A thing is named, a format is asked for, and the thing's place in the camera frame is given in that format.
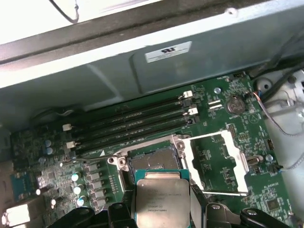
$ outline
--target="green circuit board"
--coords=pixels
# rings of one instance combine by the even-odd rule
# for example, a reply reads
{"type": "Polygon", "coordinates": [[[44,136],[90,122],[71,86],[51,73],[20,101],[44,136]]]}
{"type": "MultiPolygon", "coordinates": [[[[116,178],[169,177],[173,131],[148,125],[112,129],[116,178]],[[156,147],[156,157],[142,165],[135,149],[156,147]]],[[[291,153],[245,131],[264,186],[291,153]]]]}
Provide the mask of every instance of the green circuit board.
{"type": "MultiPolygon", "coordinates": [[[[47,207],[44,221],[50,225],[76,208],[76,201],[82,196],[86,199],[84,206],[97,212],[105,203],[121,200],[123,191],[117,168],[103,159],[104,156],[172,134],[194,137],[229,130],[234,145],[248,162],[253,159],[245,176],[249,195],[215,194],[210,195],[209,200],[226,204],[235,213],[243,208],[258,208],[291,226],[287,191],[277,168],[272,141],[251,92],[252,83],[245,74],[222,76],[17,132],[11,136],[14,169],[35,175],[37,188],[51,186],[44,193],[47,207]],[[192,95],[183,97],[185,91],[191,91],[192,95]],[[193,108],[198,114],[190,114],[193,108]],[[95,160],[60,165],[72,158],[95,160]],[[80,173],[76,182],[71,181],[75,172],[80,173]],[[79,184],[84,189],[76,195],[73,188],[79,184]],[[104,197],[97,198],[96,192],[104,197]],[[56,197],[63,200],[51,209],[49,202],[56,197]]],[[[205,190],[237,190],[235,161],[228,156],[220,135],[197,139],[192,149],[195,168],[205,190]]],[[[145,159],[141,155],[154,152],[156,159],[165,150],[174,153],[172,145],[164,142],[130,151],[128,157],[134,162],[134,159],[145,159]]],[[[157,164],[150,168],[166,168],[161,161],[157,164]]],[[[128,183],[132,183],[132,174],[127,176],[128,183]]],[[[21,193],[19,199],[28,196],[28,192],[21,193]]]]}

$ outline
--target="blue capacitor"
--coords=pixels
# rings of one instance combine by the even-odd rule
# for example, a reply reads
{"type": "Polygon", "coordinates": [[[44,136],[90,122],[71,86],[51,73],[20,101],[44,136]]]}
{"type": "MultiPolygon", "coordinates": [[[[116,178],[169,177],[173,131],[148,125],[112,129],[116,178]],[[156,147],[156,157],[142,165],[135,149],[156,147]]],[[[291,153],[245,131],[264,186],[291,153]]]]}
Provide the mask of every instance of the blue capacitor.
{"type": "Polygon", "coordinates": [[[46,139],[44,141],[44,144],[45,144],[46,147],[50,147],[52,145],[52,142],[49,139],[46,139]]]}
{"type": "Polygon", "coordinates": [[[53,149],[51,147],[47,147],[47,155],[51,155],[53,153],[53,149]]]}

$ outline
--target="white label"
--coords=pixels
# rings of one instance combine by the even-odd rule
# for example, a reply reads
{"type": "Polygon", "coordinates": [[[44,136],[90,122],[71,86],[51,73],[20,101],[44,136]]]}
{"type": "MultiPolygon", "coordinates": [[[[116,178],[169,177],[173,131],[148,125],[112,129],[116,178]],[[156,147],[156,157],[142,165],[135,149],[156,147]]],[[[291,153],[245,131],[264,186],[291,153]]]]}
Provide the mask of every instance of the white label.
{"type": "Polygon", "coordinates": [[[186,43],[174,45],[171,47],[166,47],[157,51],[149,52],[145,54],[147,62],[155,62],[157,60],[161,60],[164,58],[170,58],[172,56],[177,56],[180,54],[187,53],[190,50],[192,41],[188,41],[186,43]]]}

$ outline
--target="cable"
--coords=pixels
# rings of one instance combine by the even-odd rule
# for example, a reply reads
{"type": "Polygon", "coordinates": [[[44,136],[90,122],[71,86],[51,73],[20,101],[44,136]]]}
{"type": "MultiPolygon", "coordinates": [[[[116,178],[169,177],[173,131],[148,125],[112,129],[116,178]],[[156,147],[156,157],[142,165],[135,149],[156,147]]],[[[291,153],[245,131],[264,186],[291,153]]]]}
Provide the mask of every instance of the cable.
{"type": "Polygon", "coordinates": [[[70,164],[73,164],[74,162],[93,162],[93,161],[100,161],[100,160],[103,160],[105,158],[110,158],[110,157],[117,157],[117,155],[114,155],[114,154],[110,154],[110,155],[105,155],[105,156],[102,156],[102,157],[98,157],[98,158],[75,158],[75,159],[71,159],[69,161],[66,161],[66,162],[62,162],[62,165],[70,165],[70,164]]]}
{"type": "Polygon", "coordinates": [[[276,82],[274,85],[267,90],[261,97],[263,103],[268,101],[272,98],[276,92],[281,88],[281,86],[288,80],[290,76],[292,76],[295,72],[302,70],[304,68],[304,62],[292,67],[291,69],[287,70],[283,76],[276,82]]]}
{"type": "Polygon", "coordinates": [[[281,171],[294,170],[294,169],[297,168],[303,161],[304,161],[304,152],[302,153],[302,155],[299,157],[299,159],[298,159],[294,164],[292,164],[291,166],[288,166],[287,168],[281,169],[281,171]]]}
{"type": "Polygon", "coordinates": [[[57,9],[57,11],[65,18],[67,19],[69,22],[71,22],[72,24],[76,24],[79,21],[79,13],[78,13],[78,5],[77,2],[75,2],[75,12],[76,12],[76,18],[75,19],[71,19],[67,14],[65,14],[64,11],[62,11],[62,9],[54,2],[54,0],[49,0],[50,3],[52,3],[52,5],[55,7],[55,9],[57,9]]]}
{"type": "Polygon", "coordinates": [[[282,58],[282,55],[286,52],[286,50],[292,45],[297,43],[301,38],[304,37],[304,27],[302,27],[299,32],[294,34],[286,43],[283,44],[283,46],[280,48],[280,50],[266,63],[254,68],[249,72],[249,75],[253,78],[261,76],[262,73],[265,71],[274,68],[277,66],[279,61],[282,58]]]}
{"type": "Polygon", "coordinates": [[[284,135],[286,136],[289,136],[289,137],[297,137],[297,136],[300,136],[302,135],[304,132],[300,132],[300,133],[297,133],[297,134],[289,134],[287,133],[286,131],[284,131],[281,126],[274,120],[274,118],[270,115],[270,113],[267,111],[267,109],[265,108],[265,106],[263,105],[260,97],[255,93],[253,92],[253,94],[256,96],[257,98],[257,102],[258,104],[260,105],[260,107],[262,108],[262,110],[264,111],[265,115],[267,116],[267,118],[270,120],[270,122],[275,126],[277,127],[277,129],[280,130],[280,132],[282,132],[284,135]]]}
{"type": "Polygon", "coordinates": [[[75,112],[74,109],[68,109],[65,111],[64,108],[50,108],[50,109],[42,111],[41,113],[31,117],[29,119],[29,123],[31,125],[35,125],[37,122],[39,122],[39,120],[41,120],[45,116],[48,116],[51,114],[56,114],[59,116],[68,116],[68,115],[72,114],[73,112],[75,112]]]}

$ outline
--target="gray metal panel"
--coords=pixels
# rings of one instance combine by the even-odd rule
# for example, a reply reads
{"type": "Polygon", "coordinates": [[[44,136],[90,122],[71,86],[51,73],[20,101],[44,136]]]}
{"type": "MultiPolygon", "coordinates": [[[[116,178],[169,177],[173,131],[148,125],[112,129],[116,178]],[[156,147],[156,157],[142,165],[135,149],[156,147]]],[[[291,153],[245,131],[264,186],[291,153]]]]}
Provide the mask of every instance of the gray metal panel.
{"type": "Polygon", "coordinates": [[[5,73],[3,65],[0,76],[7,80],[0,87],[12,86],[0,89],[0,122],[16,130],[47,107],[80,104],[90,110],[265,61],[302,25],[300,2],[264,2],[237,15],[224,13],[38,64],[41,56],[38,65],[23,70],[12,64],[5,73]],[[152,63],[144,58],[147,52],[187,41],[192,41],[189,53],[152,63]]]}

